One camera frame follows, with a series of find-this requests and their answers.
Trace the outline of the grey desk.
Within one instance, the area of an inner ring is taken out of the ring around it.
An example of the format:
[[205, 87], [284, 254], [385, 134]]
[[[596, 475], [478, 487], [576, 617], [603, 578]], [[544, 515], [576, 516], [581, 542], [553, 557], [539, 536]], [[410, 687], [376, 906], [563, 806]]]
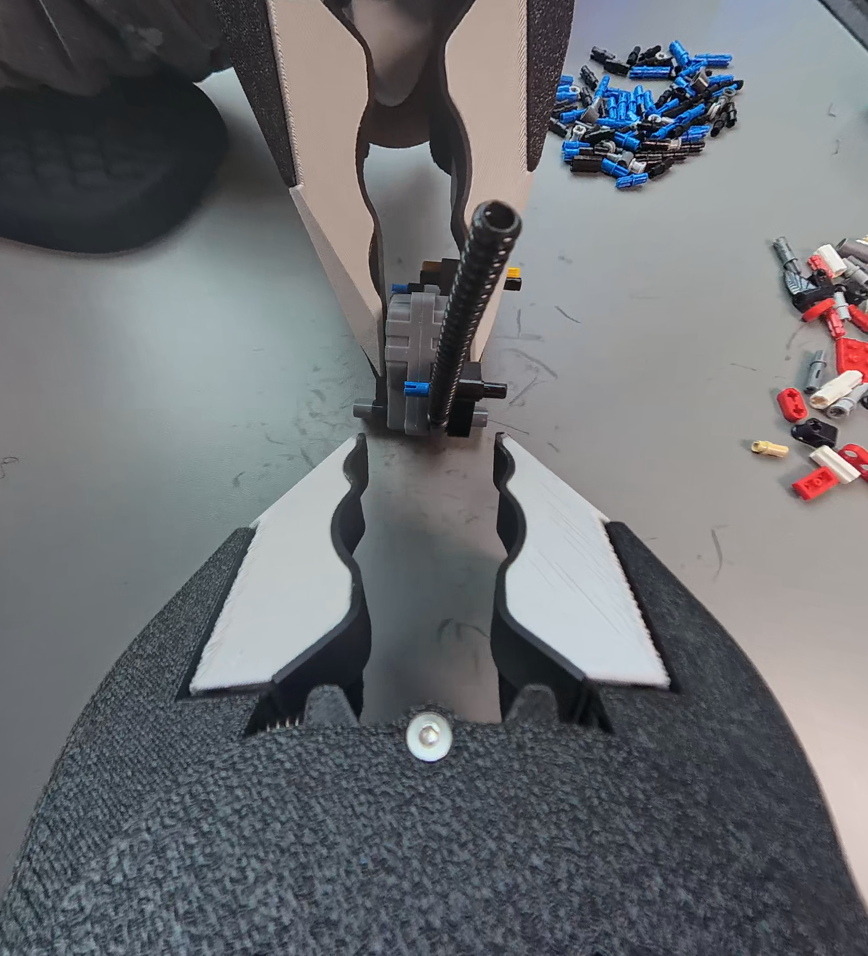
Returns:
[[[627, 523], [786, 710], [868, 905], [868, 487], [812, 503], [773, 392], [823, 340], [771, 241], [868, 233], [868, 52], [818, 2], [579, 2], [565, 71], [678, 39], [734, 56], [737, 126], [653, 188], [573, 179], [547, 139], [487, 376], [480, 442], [370, 435], [357, 549], [364, 717], [498, 718], [497, 429]], [[114, 258], [0, 241], [0, 897], [83, 707], [225, 541], [357, 427], [372, 375], [237, 77], [231, 137], [182, 229]]]

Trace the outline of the grey toy motor assembly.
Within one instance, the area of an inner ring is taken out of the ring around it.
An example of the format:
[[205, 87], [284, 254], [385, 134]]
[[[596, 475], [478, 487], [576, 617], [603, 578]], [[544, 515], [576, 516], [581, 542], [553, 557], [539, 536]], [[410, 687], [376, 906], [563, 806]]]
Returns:
[[[386, 373], [372, 400], [358, 401], [357, 419], [385, 424], [410, 436], [429, 433], [429, 381], [440, 339], [448, 294], [460, 261], [443, 258], [422, 263], [417, 282], [394, 283], [385, 323]], [[445, 431], [466, 438], [488, 425], [483, 400], [506, 397], [505, 383], [484, 379], [482, 365], [469, 358]]]

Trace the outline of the pile of blue black pins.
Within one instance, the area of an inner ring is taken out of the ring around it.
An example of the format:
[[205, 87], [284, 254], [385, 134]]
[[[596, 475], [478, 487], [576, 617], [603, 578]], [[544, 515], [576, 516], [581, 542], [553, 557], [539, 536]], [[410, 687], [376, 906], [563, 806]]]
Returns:
[[731, 54], [691, 54], [677, 40], [614, 54], [593, 46], [563, 74], [547, 122], [574, 178], [606, 178], [636, 192], [703, 154], [738, 123], [744, 80]]

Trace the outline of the pile of mixed toy parts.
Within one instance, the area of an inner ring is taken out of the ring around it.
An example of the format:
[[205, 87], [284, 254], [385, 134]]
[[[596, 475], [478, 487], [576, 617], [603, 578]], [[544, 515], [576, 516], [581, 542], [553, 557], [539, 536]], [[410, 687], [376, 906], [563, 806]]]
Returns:
[[772, 249], [801, 323], [825, 330], [830, 341], [811, 355], [800, 385], [792, 387], [810, 414], [834, 422], [868, 410], [868, 235], [820, 245], [807, 259], [784, 236]]

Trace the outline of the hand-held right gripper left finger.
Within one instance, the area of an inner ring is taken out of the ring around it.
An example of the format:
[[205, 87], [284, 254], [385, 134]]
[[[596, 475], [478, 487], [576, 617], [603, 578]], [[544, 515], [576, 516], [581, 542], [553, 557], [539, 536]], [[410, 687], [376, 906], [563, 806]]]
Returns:
[[305, 697], [362, 680], [371, 622], [355, 552], [367, 485], [366, 436], [356, 434], [252, 523], [190, 695]]

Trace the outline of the white small brick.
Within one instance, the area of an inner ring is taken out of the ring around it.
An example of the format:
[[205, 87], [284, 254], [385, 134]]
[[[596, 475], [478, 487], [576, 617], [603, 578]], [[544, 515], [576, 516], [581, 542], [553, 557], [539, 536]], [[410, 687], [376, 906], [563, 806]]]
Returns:
[[861, 477], [861, 472], [832, 447], [813, 448], [810, 460], [832, 472], [839, 484], [851, 484]]

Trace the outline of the person's left forearm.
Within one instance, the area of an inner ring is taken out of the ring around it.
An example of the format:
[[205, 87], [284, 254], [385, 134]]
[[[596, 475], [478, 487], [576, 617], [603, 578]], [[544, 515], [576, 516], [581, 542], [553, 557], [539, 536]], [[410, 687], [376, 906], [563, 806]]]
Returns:
[[0, 90], [92, 96], [163, 70], [199, 82], [231, 66], [208, 1], [0, 1]]

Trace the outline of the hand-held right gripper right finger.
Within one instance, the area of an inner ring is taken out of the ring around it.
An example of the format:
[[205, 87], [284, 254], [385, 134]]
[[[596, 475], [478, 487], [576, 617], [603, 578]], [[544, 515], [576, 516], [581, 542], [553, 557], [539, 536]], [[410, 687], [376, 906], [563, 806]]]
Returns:
[[492, 652], [516, 687], [671, 687], [608, 534], [607, 517], [518, 442], [498, 433], [498, 571]]

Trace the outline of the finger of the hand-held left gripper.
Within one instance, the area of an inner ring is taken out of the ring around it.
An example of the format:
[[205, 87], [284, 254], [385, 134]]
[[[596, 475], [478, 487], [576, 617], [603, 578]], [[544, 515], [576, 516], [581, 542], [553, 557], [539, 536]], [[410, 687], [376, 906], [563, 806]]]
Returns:
[[451, 173], [450, 229], [463, 249], [475, 208], [500, 201], [523, 213], [527, 169], [526, 2], [440, 2], [436, 92]]
[[338, 3], [270, 1], [268, 20], [296, 179], [289, 192], [356, 342], [380, 377], [383, 247], [364, 182], [372, 57]]

